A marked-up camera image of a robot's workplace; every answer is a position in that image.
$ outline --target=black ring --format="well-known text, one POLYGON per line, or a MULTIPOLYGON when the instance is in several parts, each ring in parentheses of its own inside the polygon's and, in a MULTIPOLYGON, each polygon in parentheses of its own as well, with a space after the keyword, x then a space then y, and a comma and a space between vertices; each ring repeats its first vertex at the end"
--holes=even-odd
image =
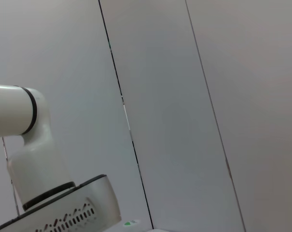
POLYGON ((66 184, 63 184, 63 185, 60 185, 58 187, 55 187, 35 198, 33 198, 32 200, 28 201, 27 203, 25 203, 22 207, 23 209, 26 211, 27 209, 31 208, 32 206, 36 205, 37 203, 40 203, 41 201, 44 201, 45 199, 51 197, 51 196, 54 196, 55 194, 59 193, 59 192, 62 192, 66 189, 69 189, 69 188, 73 188, 75 187, 75 183, 72 181, 72 182, 68 182, 66 184))
POLYGON ((31 123, 30 123, 28 129, 26 129, 26 131, 21 134, 21 135, 24 135, 24 134, 27 134, 33 128, 33 126, 36 122, 36 118, 38 116, 38 107, 36 105, 36 101, 35 101, 35 98, 32 95, 32 93, 29 90, 27 90, 26 88, 23 88, 23 87, 21 87, 21 88, 29 95, 29 97, 31 99, 31 103, 32 103, 32 108, 33 108, 31 123))

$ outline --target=ventilation slot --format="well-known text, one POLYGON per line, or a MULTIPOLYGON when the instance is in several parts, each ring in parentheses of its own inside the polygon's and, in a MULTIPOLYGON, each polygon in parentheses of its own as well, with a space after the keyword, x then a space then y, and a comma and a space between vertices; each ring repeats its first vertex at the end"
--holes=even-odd
POLYGON ((51 224, 45 224, 43 229, 36 229, 34 232, 65 232, 70 229, 84 228, 87 222, 92 222, 97 218, 91 205, 84 204, 80 209, 74 209, 72 214, 65 214, 59 219, 55 219, 51 224))

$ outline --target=white cylinder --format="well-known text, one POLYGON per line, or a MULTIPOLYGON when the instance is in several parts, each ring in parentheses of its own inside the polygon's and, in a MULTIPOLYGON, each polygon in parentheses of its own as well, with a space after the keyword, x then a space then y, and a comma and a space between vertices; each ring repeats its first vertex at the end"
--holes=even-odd
POLYGON ((25 132, 32 114, 31 99, 21 87, 0 85, 0 137, 25 132))

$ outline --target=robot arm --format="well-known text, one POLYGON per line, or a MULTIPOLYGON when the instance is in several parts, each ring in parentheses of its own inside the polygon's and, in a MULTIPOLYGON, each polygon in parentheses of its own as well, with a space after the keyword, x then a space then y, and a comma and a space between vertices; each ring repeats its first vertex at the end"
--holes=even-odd
POLYGON ((37 90, 0 85, 0 137, 10 135, 22 135, 25 142, 7 167, 24 210, 42 194, 75 186, 54 143, 46 100, 37 90))
POLYGON ((102 232, 121 220, 106 175, 77 187, 72 182, 40 92, 0 86, 0 137, 9 135, 21 135, 25 142, 7 164, 25 213, 1 225, 0 232, 102 232))

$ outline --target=gray wall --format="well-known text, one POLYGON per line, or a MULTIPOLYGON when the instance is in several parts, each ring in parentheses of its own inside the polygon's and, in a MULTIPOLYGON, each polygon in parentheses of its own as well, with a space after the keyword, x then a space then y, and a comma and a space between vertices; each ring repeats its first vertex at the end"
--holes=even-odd
MULTIPOLYGON (((75 183, 107 174, 123 221, 141 219, 142 229, 151 228, 97 1, 0 0, 0 84, 41 91, 75 183)), ((23 144, 5 139, 9 156, 23 144)), ((0 152, 1 224, 16 212, 1 144, 0 152)))
POLYGON ((292 0, 188 6, 247 231, 292 231, 292 0))
POLYGON ((183 0, 101 0, 155 228, 241 232, 183 0))

